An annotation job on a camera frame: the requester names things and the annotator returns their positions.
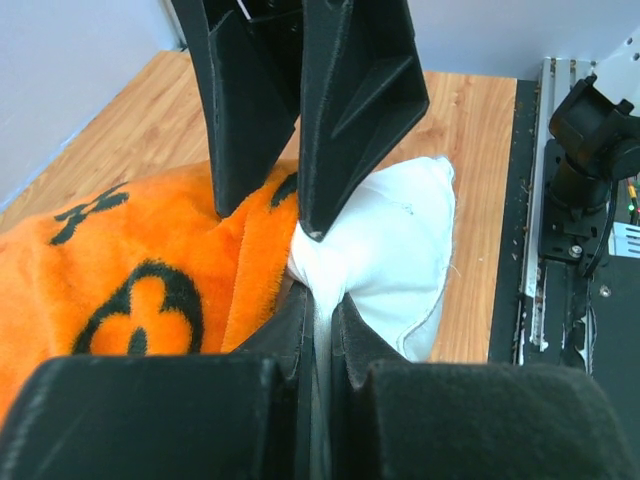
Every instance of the white cloth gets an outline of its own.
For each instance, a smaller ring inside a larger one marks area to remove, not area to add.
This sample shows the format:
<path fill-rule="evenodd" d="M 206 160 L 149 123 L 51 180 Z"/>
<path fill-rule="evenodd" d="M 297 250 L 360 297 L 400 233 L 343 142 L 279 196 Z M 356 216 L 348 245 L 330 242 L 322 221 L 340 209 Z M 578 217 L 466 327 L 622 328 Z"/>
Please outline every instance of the white cloth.
<path fill-rule="evenodd" d="M 369 175 L 321 243 L 296 227 L 288 273 L 313 293 L 311 476 L 328 478 L 331 317 L 349 293 L 363 320 L 411 361 L 428 358 L 452 253 L 453 167 L 417 158 Z"/>

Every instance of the wall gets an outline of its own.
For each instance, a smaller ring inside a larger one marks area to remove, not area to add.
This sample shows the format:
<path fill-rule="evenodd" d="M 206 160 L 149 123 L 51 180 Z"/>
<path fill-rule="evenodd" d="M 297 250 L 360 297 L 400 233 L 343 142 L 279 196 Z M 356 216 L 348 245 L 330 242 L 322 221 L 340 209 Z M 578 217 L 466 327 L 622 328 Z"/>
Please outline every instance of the wall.
<path fill-rule="evenodd" d="M 534 79 L 545 57 L 599 60 L 640 23 L 638 0 L 409 0 L 425 69 Z"/>
<path fill-rule="evenodd" d="M 161 0 L 0 1 L 0 211 L 161 49 Z"/>

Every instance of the plush orange fabric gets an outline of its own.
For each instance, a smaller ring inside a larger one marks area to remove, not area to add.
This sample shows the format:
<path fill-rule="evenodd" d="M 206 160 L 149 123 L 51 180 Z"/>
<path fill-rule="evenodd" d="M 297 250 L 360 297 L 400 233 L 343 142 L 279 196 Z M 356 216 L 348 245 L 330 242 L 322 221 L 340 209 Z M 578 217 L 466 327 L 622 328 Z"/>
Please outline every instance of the plush orange fabric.
<path fill-rule="evenodd" d="M 0 424 L 44 360 L 229 352 L 272 314 L 295 173 L 221 220 L 208 163 L 120 185 L 0 236 Z"/>

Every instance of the screw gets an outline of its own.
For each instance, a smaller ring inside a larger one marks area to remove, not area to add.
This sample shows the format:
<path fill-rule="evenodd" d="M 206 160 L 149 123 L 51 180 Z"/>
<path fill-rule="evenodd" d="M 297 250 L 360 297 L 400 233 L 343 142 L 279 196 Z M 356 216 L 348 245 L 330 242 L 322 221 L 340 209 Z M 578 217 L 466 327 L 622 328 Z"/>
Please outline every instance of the screw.
<path fill-rule="evenodd" d="M 569 249 L 569 255 L 573 258 L 580 258 L 582 255 L 582 247 L 580 245 L 574 245 Z"/>
<path fill-rule="evenodd" d="M 600 296 L 604 298 L 609 298 L 611 296 L 611 289 L 606 285 L 600 287 Z"/>

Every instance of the orange towel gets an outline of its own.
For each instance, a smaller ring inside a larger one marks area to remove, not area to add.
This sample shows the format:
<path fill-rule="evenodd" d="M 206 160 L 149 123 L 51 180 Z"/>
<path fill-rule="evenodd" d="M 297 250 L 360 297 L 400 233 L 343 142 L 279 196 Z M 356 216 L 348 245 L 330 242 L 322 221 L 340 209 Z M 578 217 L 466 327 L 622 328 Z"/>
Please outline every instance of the orange towel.
<path fill-rule="evenodd" d="M 0 425 L 44 360 L 229 352 L 271 316 L 297 221 L 276 167 L 226 219 L 208 163 L 23 221 L 0 236 Z"/>

